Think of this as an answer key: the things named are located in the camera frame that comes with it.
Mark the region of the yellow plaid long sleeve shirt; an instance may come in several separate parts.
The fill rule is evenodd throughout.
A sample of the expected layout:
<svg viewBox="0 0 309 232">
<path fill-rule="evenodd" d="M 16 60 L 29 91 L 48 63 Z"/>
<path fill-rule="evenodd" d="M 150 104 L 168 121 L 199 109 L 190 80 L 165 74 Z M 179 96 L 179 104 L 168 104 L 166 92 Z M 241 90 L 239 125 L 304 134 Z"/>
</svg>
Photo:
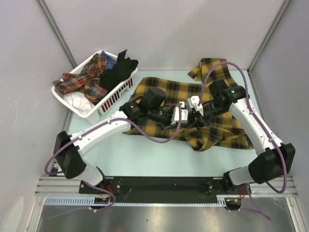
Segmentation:
<svg viewBox="0 0 309 232">
<path fill-rule="evenodd" d="M 225 64 L 225 59 L 222 58 L 203 58 L 188 73 L 188 76 L 195 80 L 194 84 L 158 77 L 144 77 L 138 83 L 130 99 L 134 100 L 143 96 L 148 90 L 157 87 L 166 93 L 167 106 L 177 105 L 180 101 L 184 102 L 192 96 L 202 96 L 202 101 L 208 102 L 213 98 L 208 87 L 202 86 L 204 82 L 209 86 L 213 81 L 223 79 L 228 87 L 237 86 Z M 210 120 L 207 127 L 179 129 L 174 139 L 186 141 L 195 151 L 205 151 L 213 146 L 236 149 L 253 148 L 242 126 L 229 112 Z"/>
</svg>

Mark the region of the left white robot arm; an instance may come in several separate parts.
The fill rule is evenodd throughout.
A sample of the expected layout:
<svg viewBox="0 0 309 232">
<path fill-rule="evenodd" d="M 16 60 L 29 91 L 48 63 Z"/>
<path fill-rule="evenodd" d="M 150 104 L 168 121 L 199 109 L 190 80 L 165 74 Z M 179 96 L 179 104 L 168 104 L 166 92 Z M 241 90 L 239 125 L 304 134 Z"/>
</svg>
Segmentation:
<svg viewBox="0 0 309 232">
<path fill-rule="evenodd" d="M 87 182 L 96 193 L 102 193 L 107 182 L 100 168 L 84 160 L 85 155 L 103 140 L 132 128 L 136 128 L 145 135 L 140 125 L 152 120 L 163 127 L 172 127 L 179 130 L 182 123 L 188 121 L 188 110 L 185 102 L 168 110 L 164 109 L 163 102 L 166 94 L 159 88 L 153 88 L 141 97 L 123 104 L 118 111 L 90 128 L 75 134 L 62 131 L 56 136 L 54 158 L 66 179 L 78 178 Z"/>
</svg>

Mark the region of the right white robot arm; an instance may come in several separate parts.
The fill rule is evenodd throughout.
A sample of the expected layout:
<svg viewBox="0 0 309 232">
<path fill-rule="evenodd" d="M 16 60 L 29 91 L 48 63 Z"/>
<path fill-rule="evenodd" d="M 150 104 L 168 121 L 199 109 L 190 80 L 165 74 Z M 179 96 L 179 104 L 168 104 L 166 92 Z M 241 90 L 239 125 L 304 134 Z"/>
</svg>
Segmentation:
<svg viewBox="0 0 309 232">
<path fill-rule="evenodd" d="M 270 186 L 271 180 L 282 176 L 282 188 L 272 189 L 276 193 L 284 193 L 287 175 L 295 156 L 295 147 L 291 143 L 284 143 L 269 128 L 255 111 L 244 87 L 228 87 L 224 80 L 216 80 L 210 84 L 209 90 L 214 99 L 205 104 L 201 103 L 199 96 L 187 99 L 187 108 L 190 110 L 189 125 L 206 125 L 209 120 L 229 112 L 241 124 L 257 155 L 247 166 L 224 173 L 224 191 L 234 194 L 241 185 L 249 183 L 266 183 Z"/>
</svg>

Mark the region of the black shirt in basket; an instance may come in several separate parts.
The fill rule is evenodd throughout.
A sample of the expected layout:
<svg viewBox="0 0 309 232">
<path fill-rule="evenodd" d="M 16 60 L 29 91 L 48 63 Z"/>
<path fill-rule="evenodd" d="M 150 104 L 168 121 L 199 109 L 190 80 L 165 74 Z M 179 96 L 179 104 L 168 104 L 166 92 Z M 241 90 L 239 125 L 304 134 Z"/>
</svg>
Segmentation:
<svg viewBox="0 0 309 232">
<path fill-rule="evenodd" d="M 125 58 L 126 52 L 127 50 L 120 52 L 116 64 L 111 69 L 104 70 L 100 75 L 99 86 L 108 92 L 127 80 L 139 64 L 137 59 Z"/>
</svg>

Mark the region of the blue shirt in basket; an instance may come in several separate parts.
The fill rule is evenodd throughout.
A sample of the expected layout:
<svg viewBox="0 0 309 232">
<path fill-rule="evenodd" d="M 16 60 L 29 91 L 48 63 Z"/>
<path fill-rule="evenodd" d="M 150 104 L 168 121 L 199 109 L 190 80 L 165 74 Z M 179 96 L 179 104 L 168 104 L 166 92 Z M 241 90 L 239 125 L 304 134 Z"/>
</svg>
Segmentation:
<svg viewBox="0 0 309 232">
<path fill-rule="evenodd" d="M 105 67 L 103 69 L 104 71 L 105 70 L 111 70 L 114 67 L 114 65 L 117 64 L 117 60 L 115 60 L 110 55 L 106 54 L 105 51 L 101 52 L 101 56 L 104 57 L 104 59 L 106 61 Z"/>
</svg>

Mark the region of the red plaid shirt in basket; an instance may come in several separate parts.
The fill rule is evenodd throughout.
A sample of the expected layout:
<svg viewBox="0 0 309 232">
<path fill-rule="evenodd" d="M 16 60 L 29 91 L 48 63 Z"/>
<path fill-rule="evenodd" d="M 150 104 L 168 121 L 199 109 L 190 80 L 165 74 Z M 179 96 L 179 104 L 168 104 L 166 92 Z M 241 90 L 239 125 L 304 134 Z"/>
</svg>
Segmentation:
<svg viewBox="0 0 309 232">
<path fill-rule="evenodd" d="M 63 73 L 61 80 L 54 81 L 55 92 L 62 95 L 81 92 L 90 102 L 100 101 L 108 92 L 99 85 L 100 75 L 106 64 L 105 57 L 93 55 L 80 73 Z"/>
</svg>

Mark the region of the white shirt in basket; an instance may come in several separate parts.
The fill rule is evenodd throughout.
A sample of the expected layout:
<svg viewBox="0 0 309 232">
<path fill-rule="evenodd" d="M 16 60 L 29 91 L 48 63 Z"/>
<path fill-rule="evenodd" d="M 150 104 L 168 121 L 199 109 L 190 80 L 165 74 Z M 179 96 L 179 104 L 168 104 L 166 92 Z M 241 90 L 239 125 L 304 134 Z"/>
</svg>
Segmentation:
<svg viewBox="0 0 309 232">
<path fill-rule="evenodd" d="M 81 92 L 65 94 L 63 100 L 82 115 L 88 114 L 95 107 Z"/>
</svg>

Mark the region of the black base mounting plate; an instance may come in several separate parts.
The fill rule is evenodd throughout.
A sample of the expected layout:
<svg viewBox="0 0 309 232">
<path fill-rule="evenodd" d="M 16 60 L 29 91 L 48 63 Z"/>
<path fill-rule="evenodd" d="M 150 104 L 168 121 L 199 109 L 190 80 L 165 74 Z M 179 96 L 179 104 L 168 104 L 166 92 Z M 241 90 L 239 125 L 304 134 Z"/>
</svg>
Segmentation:
<svg viewBox="0 0 309 232">
<path fill-rule="evenodd" d="M 247 194 L 245 184 L 233 187 L 215 177 L 114 176 L 97 187 L 111 190 L 117 203 L 205 204 L 218 195 Z"/>
</svg>

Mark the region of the aluminium frame rail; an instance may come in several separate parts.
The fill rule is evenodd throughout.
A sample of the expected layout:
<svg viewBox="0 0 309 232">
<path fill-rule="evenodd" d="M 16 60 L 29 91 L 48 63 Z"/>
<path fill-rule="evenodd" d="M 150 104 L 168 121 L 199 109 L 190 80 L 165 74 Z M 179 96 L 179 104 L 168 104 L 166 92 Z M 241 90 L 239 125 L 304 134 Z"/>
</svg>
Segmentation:
<svg viewBox="0 0 309 232">
<path fill-rule="evenodd" d="M 79 196 L 80 181 L 78 179 L 68 180 L 63 176 L 40 177 L 35 196 Z M 254 197 L 297 197 L 298 193 L 292 178 L 287 179 L 287 187 L 284 193 L 276 193 L 267 184 L 250 184 L 252 196 Z"/>
</svg>

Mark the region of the right corner aluminium post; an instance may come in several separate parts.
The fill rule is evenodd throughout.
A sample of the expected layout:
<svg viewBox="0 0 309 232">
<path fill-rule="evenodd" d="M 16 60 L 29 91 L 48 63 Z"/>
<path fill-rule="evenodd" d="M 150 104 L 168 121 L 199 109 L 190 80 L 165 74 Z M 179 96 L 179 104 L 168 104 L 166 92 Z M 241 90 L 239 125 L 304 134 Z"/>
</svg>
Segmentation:
<svg viewBox="0 0 309 232">
<path fill-rule="evenodd" d="M 258 47 L 258 50 L 256 51 L 252 61 L 250 62 L 250 65 L 247 69 L 248 74 L 251 74 L 254 70 L 259 58 L 261 57 L 263 51 L 265 50 L 266 46 L 270 42 L 274 32 L 276 31 L 277 27 L 279 26 L 283 16 L 285 15 L 286 11 L 288 10 L 290 4 L 292 3 L 292 0 L 284 0 L 278 9 L 274 19 L 272 20 L 266 35 L 264 36 L 260 46 Z"/>
</svg>

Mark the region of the corner aluminium post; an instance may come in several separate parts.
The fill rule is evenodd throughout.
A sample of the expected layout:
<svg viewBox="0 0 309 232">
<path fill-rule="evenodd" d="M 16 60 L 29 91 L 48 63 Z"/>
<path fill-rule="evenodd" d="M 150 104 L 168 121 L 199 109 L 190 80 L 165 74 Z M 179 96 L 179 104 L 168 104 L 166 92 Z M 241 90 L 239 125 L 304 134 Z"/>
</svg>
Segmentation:
<svg viewBox="0 0 309 232">
<path fill-rule="evenodd" d="M 258 50 L 256 51 L 252 61 L 250 62 L 250 65 L 247 69 L 248 74 L 251 74 L 254 70 L 259 58 L 261 57 L 263 51 L 265 50 L 266 46 L 270 42 L 274 32 L 276 31 L 277 27 L 279 26 L 283 16 L 285 15 L 286 11 L 288 10 L 290 4 L 292 3 L 292 0 L 284 0 L 278 9 L 274 19 L 272 20 L 266 35 L 264 36 L 260 46 L 258 47 Z"/>
<path fill-rule="evenodd" d="M 77 63 L 72 55 L 72 52 L 61 32 L 61 30 L 58 27 L 58 24 L 51 12 L 51 10 L 49 9 L 47 3 L 45 0 L 36 0 L 36 3 L 39 7 L 39 9 L 41 10 L 44 18 L 47 21 L 48 26 L 50 27 L 52 33 L 54 34 L 61 50 L 63 51 L 65 57 L 67 58 L 68 62 L 70 63 L 70 65 L 73 68 L 77 67 Z"/>
</svg>

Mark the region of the left corner aluminium post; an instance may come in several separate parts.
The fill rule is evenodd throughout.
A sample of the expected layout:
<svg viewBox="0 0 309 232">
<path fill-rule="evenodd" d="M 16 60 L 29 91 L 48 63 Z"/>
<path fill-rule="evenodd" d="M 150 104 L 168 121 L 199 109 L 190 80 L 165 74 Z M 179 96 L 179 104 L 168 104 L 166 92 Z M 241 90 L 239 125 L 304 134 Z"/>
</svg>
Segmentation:
<svg viewBox="0 0 309 232">
<path fill-rule="evenodd" d="M 47 21 L 48 26 L 50 27 L 52 33 L 54 34 L 61 50 L 63 51 L 65 57 L 67 58 L 68 62 L 70 63 L 70 65 L 73 68 L 77 67 L 77 63 L 72 55 L 72 52 L 61 32 L 61 30 L 58 27 L 58 24 L 51 12 L 51 10 L 49 9 L 47 3 L 45 0 L 36 0 L 36 3 L 39 7 L 39 9 L 41 10 L 44 18 Z"/>
</svg>

